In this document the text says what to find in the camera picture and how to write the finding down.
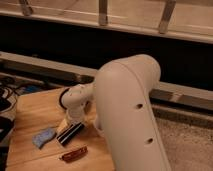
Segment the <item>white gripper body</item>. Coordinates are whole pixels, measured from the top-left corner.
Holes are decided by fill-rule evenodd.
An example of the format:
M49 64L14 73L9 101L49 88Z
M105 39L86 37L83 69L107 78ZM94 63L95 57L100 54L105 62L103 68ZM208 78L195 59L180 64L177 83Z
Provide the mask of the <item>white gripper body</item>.
M83 106L68 107L66 110L66 121L69 125L78 124L85 120L85 109Z

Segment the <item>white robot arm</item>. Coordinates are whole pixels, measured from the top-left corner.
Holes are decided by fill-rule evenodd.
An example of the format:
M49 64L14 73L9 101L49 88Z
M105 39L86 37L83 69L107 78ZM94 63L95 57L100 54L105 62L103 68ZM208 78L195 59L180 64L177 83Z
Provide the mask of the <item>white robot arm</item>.
M149 98L160 75L158 62L139 54L106 63L92 83L60 95L71 124L84 120L87 103L96 103L94 126L106 139L116 171L171 171Z

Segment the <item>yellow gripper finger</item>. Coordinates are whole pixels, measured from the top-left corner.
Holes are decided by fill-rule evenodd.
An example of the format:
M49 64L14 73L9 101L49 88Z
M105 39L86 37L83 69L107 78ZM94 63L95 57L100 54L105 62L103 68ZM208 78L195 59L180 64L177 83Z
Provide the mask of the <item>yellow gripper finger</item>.
M63 119L57 128L57 133L60 134L68 127L68 123L66 119Z

